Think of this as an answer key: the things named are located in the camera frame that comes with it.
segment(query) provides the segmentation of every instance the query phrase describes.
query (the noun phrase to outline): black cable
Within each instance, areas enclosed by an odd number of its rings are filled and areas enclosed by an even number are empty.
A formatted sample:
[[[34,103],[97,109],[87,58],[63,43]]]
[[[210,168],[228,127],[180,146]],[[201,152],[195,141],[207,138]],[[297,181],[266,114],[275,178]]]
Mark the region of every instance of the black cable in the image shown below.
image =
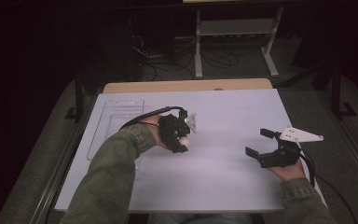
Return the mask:
[[[226,44],[223,42],[223,40],[222,40],[222,38],[220,38],[220,44],[221,44],[221,46],[222,46],[222,48],[223,49],[226,49],[227,48],[227,46],[226,46]],[[234,59],[235,59],[235,62],[232,64],[232,65],[237,65],[237,64],[239,64],[240,63],[240,59],[238,58],[238,56],[235,54],[235,52],[237,51],[237,49],[234,49],[234,50],[229,50],[228,52],[225,52],[224,50],[222,50],[221,49],[221,51],[223,52],[223,53],[225,53],[226,54],[226,56],[215,56],[216,58],[227,58],[228,59],[228,57],[230,57],[230,56],[232,56],[232,57],[234,57]]]
[[[155,110],[155,111],[152,111],[152,112],[149,112],[149,113],[146,113],[146,114],[143,114],[141,116],[138,116],[136,117],[135,119],[132,119],[130,121],[128,121],[127,123],[125,123],[123,126],[121,126],[120,130],[127,127],[127,126],[130,126],[132,124],[135,124],[135,123],[138,123],[140,120],[142,119],[147,119],[147,118],[150,118],[152,116],[155,116],[155,115],[159,115],[159,114],[162,114],[162,113],[165,113],[165,112],[168,112],[170,110],[174,110],[174,109],[178,109],[180,111],[185,111],[182,107],[180,106],[166,106],[164,108],[161,108],[161,109],[158,109],[158,110]]]
[[[257,46],[256,48],[249,49],[248,51],[245,51],[244,53],[237,53],[238,50],[235,50],[234,55],[247,55],[247,54],[253,53],[256,50],[260,50],[261,47],[262,47],[261,45]]]
[[[182,52],[182,51],[185,50],[185,49],[189,49],[189,48],[191,48],[191,47],[194,47],[194,46],[195,46],[195,43],[196,43],[195,37],[193,37],[193,38],[191,39],[191,41],[187,41],[187,42],[188,42],[188,43],[186,43],[185,45],[181,46],[179,49],[176,49],[176,50],[174,51],[174,53],[175,53],[175,54],[179,54],[180,52]],[[188,54],[190,51],[194,51],[194,49],[190,49],[190,50],[186,51],[182,56],[179,56],[179,58],[181,58],[181,57],[183,57],[184,55]],[[160,54],[157,54],[157,55],[148,55],[146,58],[147,58],[147,59],[150,59],[150,60],[160,59],[160,58],[170,59],[171,56],[168,56],[167,54],[164,54],[164,53],[160,53]]]
[[[155,66],[154,64],[175,65],[175,66],[179,66],[179,68],[167,69],[167,68],[162,68],[162,67]],[[178,64],[178,63],[154,63],[154,64],[150,63],[149,66],[154,67],[154,68],[159,69],[159,70],[162,70],[162,71],[168,71],[168,72],[179,71],[179,70],[185,69],[191,75],[191,79],[194,79],[193,72],[191,72],[190,69],[188,69],[187,67],[185,67],[185,66],[183,66],[181,64]]]
[[[157,124],[154,124],[154,123],[148,123],[148,122],[142,122],[142,121],[139,121],[138,123],[149,124],[149,125],[153,125],[153,126],[158,127],[158,125],[157,125]]]
[[[153,69],[153,71],[154,71],[154,74],[150,74],[151,76],[153,76],[151,81],[154,81],[156,77],[159,77],[159,79],[162,81],[162,77],[157,75],[157,70],[153,65],[151,65],[150,63],[145,63],[145,65],[151,67]]]
[[[217,60],[214,60],[212,59],[211,57],[207,56],[206,54],[204,53],[200,53],[200,56],[205,60],[206,63],[208,63],[210,66],[212,67],[216,67],[216,68],[229,68],[231,65],[230,64],[226,64],[226,63],[222,63],[222,62],[219,62]],[[219,63],[219,64],[222,64],[222,66],[218,66],[218,65],[215,65],[213,63]]]
[[[237,55],[233,54],[234,51],[229,52],[229,53],[225,53],[226,55],[221,55],[218,53],[218,51],[211,51],[212,55],[216,58],[216,59],[226,59],[229,63],[230,66],[234,66],[237,65],[238,63],[240,63],[240,60],[238,59]],[[234,58],[234,62],[232,62],[229,57],[232,56]]]
[[[303,161],[307,164],[308,166],[308,171],[310,173],[310,183],[312,184],[313,187],[315,187],[315,170],[313,167],[313,163],[310,162],[310,160],[308,160],[305,156],[303,156],[302,154],[300,154],[301,159],[303,159]]]
[[[159,81],[162,81],[162,76],[157,74],[151,74],[151,73],[143,73],[143,76],[146,78],[146,81],[154,81],[156,77],[159,78]]]
[[[308,157],[308,161],[310,162],[313,170],[315,171],[315,163],[313,162],[312,157],[310,156],[310,154],[305,151],[304,149],[302,150],[304,152],[304,154]],[[320,175],[318,175],[316,172],[314,173],[314,175],[316,177],[318,177],[318,179],[322,180],[328,187],[330,187],[330,189],[332,189],[336,195],[339,197],[339,199],[344,203],[345,207],[348,209],[349,213],[351,214],[351,218],[353,220],[354,224],[357,224],[358,221],[356,219],[356,216],[354,215],[353,210],[351,209],[351,206],[349,205],[349,203],[347,202],[347,200],[344,198],[344,196],[342,196],[342,194],[336,189],[336,187],[334,187],[329,181],[327,181],[325,178],[321,177]]]

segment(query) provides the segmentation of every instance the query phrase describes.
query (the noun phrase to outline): floor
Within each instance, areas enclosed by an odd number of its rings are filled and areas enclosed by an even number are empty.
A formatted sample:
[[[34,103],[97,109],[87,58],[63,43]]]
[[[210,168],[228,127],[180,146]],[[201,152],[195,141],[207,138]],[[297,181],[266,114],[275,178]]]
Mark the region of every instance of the floor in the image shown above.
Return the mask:
[[[276,39],[271,57],[279,77],[271,77],[263,60],[259,47],[265,43],[263,36],[230,37],[230,39],[207,39],[202,45],[202,64],[204,79],[265,77],[273,85],[279,84],[303,71],[303,68],[291,65],[296,48],[301,39],[298,37]],[[181,39],[175,63],[160,57],[159,52],[145,61],[143,81],[186,80],[194,78],[192,39]],[[321,133],[324,141],[302,145],[313,158],[317,178],[325,201],[337,223],[354,223],[349,206],[358,223],[358,90],[345,77],[342,80],[342,102],[351,104],[356,117],[337,119],[329,108],[330,90],[315,91],[311,83],[316,74],[299,80],[294,85],[278,89],[283,104],[294,127],[311,133]],[[93,96],[84,95],[86,102],[92,102]],[[0,214],[0,223],[58,223],[63,212],[53,209],[57,192],[52,194],[46,211],[35,216],[35,209],[41,199],[51,175],[57,169],[62,149],[68,144],[74,129],[78,128],[73,119],[66,119],[68,109],[76,106],[75,84],[72,82],[62,93],[36,142],[16,186]],[[330,184],[340,192],[348,205],[338,197]],[[283,213],[263,214],[268,224],[284,223]]]

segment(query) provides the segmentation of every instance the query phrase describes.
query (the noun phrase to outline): metal frame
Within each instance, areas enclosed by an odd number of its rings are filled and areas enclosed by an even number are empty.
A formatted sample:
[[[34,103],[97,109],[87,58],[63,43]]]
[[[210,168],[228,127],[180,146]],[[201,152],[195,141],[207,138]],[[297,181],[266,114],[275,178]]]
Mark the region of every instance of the metal frame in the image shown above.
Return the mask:
[[[275,67],[275,63],[273,62],[273,60],[270,56],[270,52],[272,49],[272,44],[275,40],[276,33],[278,31],[282,13],[283,13],[283,7],[279,7],[275,17],[272,20],[271,27],[266,32],[263,31],[263,29],[257,29],[257,28],[259,28],[257,26],[257,23],[259,23],[260,26],[262,26],[266,22],[270,22],[270,20],[254,19],[254,20],[227,21],[227,26],[232,27],[232,33],[230,33],[226,29],[224,29],[224,31],[223,31],[223,29],[220,29],[220,31],[219,31],[219,27],[222,28],[221,25],[222,25],[223,21],[208,21],[207,24],[205,24],[206,22],[203,24],[200,19],[200,11],[198,10],[197,11],[197,23],[196,23],[196,53],[195,53],[195,57],[194,57],[196,78],[197,79],[202,78],[202,63],[201,63],[201,55],[200,55],[200,37],[202,35],[228,35],[228,34],[233,34],[233,35],[269,34],[269,39],[268,39],[267,45],[265,47],[261,48],[261,52],[263,54],[264,60],[266,61],[269,73],[271,74],[272,77],[277,77],[279,75],[279,73],[278,73],[277,68]],[[233,22],[240,22],[245,27],[243,27],[243,30],[242,29],[238,30],[238,27]],[[208,29],[209,31],[205,32],[205,30],[206,30],[205,27],[207,27],[207,28],[214,27],[216,29],[215,29],[215,31],[212,31],[212,32],[210,31],[211,29]]]
[[[83,136],[83,132],[86,129],[92,108],[96,101],[96,97],[88,99],[89,100],[85,104],[86,111],[82,113],[81,118],[79,118],[79,122],[75,123],[75,127],[62,150],[62,154],[57,161],[57,165],[55,166],[54,171],[51,174],[45,189],[43,190],[40,201],[34,210],[34,214],[29,222],[30,224],[45,223],[45,220],[48,218],[48,213],[57,193],[60,191],[62,180],[67,172],[67,169],[69,168],[70,160],[77,150],[77,144],[79,143],[79,139]]]

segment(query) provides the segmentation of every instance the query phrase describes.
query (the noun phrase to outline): olive green jacket sleeve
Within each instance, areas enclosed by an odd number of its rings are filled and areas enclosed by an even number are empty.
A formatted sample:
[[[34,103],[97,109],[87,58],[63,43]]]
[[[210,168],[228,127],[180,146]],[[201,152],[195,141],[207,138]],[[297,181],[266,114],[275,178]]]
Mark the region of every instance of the olive green jacket sleeve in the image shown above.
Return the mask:
[[[61,223],[124,223],[129,208],[134,161],[156,144],[144,124],[108,138],[95,154]]]
[[[337,224],[308,179],[281,183],[282,203],[288,224]]]

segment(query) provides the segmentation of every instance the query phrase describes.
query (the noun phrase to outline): dark background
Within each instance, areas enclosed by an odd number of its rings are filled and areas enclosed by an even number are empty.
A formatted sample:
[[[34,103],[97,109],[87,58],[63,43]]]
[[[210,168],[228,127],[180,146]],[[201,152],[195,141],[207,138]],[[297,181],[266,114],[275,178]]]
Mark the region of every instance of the dark background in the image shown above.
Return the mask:
[[[172,37],[194,26],[186,14],[174,23],[140,14],[143,19],[129,30],[131,16],[62,11],[50,1],[0,1],[0,210],[52,108],[77,72],[84,74],[89,94],[107,82],[137,81],[140,59],[129,50],[134,31],[148,45],[169,53]],[[146,29],[156,22],[175,32],[156,35]],[[287,7],[278,35],[304,36],[296,65],[310,67],[329,57],[358,85],[358,1]]]

